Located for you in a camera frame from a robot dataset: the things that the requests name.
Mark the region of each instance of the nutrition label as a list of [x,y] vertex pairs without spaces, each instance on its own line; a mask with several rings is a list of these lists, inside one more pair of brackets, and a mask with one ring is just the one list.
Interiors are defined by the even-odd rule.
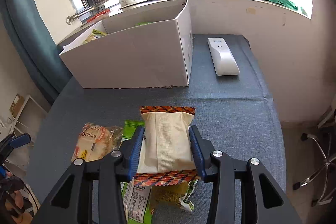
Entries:
[[151,188],[148,186],[134,187],[131,201],[128,207],[128,217],[140,223],[143,223],[149,193]]

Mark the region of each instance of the snack package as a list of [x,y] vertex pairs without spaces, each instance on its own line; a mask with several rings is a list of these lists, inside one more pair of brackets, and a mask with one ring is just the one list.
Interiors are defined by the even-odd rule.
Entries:
[[194,204],[189,201],[189,197],[194,191],[198,179],[183,182],[175,185],[152,186],[150,203],[156,207],[158,203],[166,203],[177,206],[188,212],[194,210]]
[[85,124],[79,134],[71,161],[76,158],[82,158],[86,162],[102,159],[106,154],[119,148],[122,134],[123,129],[120,127]]
[[141,26],[141,25],[146,25],[150,23],[153,23],[153,22],[140,22],[140,23],[137,23],[135,26]]
[[[137,126],[144,126],[143,121],[126,120],[121,142],[131,139]],[[134,179],[130,183],[121,183],[121,191],[128,224],[151,224],[154,207],[150,203],[150,186],[134,186]]]
[[199,179],[188,134],[195,108],[141,106],[140,113],[146,130],[134,177],[135,186],[166,186]]
[[104,37],[106,36],[107,33],[104,33],[104,32],[101,32],[101,31],[98,31],[96,29],[93,29],[92,30],[92,33],[89,35],[89,37],[87,39],[84,40],[84,42],[82,43],[82,45],[92,41],[92,40],[95,40],[97,38],[100,38],[100,37]]

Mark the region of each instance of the chrome chair leg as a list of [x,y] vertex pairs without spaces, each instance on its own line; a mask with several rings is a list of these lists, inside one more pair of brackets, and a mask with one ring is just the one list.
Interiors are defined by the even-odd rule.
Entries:
[[315,199],[312,201],[312,206],[315,205],[322,205],[322,204],[326,204],[328,202],[330,202],[330,200],[332,199],[332,194],[336,191],[336,188],[333,189],[331,191],[331,193],[329,193],[326,197],[326,190],[327,190],[327,185],[328,185],[328,175],[329,175],[329,166],[336,166],[336,164],[334,164],[332,161],[336,159],[336,153],[333,155],[330,155],[330,147],[331,147],[331,134],[329,134],[329,146],[328,146],[328,152],[327,154],[325,154],[325,152],[322,149],[322,146],[320,144],[319,139],[317,138],[317,136],[315,135],[311,135],[311,134],[302,134],[301,136],[301,140],[302,141],[306,141],[308,139],[312,139],[316,144],[317,147],[319,148],[320,152],[322,153],[322,156],[324,158],[324,164],[320,166],[320,168],[318,170],[316,170],[312,175],[310,175],[308,178],[306,178],[305,180],[303,180],[302,182],[296,182],[293,184],[293,190],[297,190],[302,186],[307,185],[308,183],[312,182],[321,172],[322,170],[325,169],[326,175],[325,175],[325,182],[324,182],[324,187],[323,187],[323,192],[320,196],[319,199]]
[[325,163],[323,164],[319,169],[317,169],[313,174],[311,174],[308,178],[306,178],[305,180],[303,180],[302,182],[296,182],[293,185],[293,190],[297,190],[302,186],[307,185],[308,183],[312,182],[314,180],[314,178],[316,178],[323,169],[326,169],[328,167],[328,164]]

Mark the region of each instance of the white cardboard box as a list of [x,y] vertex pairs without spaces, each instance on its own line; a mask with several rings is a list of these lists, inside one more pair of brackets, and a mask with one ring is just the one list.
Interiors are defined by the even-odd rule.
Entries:
[[[141,22],[152,22],[135,26]],[[93,29],[108,33],[82,45]],[[193,39],[188,0],[141,6],[103,19],[59,55],[84,88],[187,86]]]

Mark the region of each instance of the blue gripper pad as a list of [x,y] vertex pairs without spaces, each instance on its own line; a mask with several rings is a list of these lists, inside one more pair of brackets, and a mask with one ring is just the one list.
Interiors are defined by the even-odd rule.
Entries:
[[139,157],[140,157],[140,151],[141,151],[141,145],[142,145],[142,139],[143,134],[145,132],[144,126],[137,126],[133,137],[125,142],[131,141],[132,147],[130,155],[128,157],[128,173],[127,173],[127,179],[129,181],[132,180],[132,178],[135,176],[138,170],[139,165]]
[[9,145],[11,146],[11,148],[18,148],[27,143],[30,143],[30,141],[31,141],[30,135],[28,133],[24,133],[21,136],[12,139],[9,142]]
[[0,180],[6,178],[6,170],[0,166]]
[[201,177],[201,179],[204,180],[206,176],[205,166],[204,166],[204,157],[199,147],[197,138],[195,137],[193,126],[189,127],[189,138],[190,138],[190,146],[191,146],[191,151],[193,153],[193,158],[194,158],[195,166],[197,169],[197,173]]

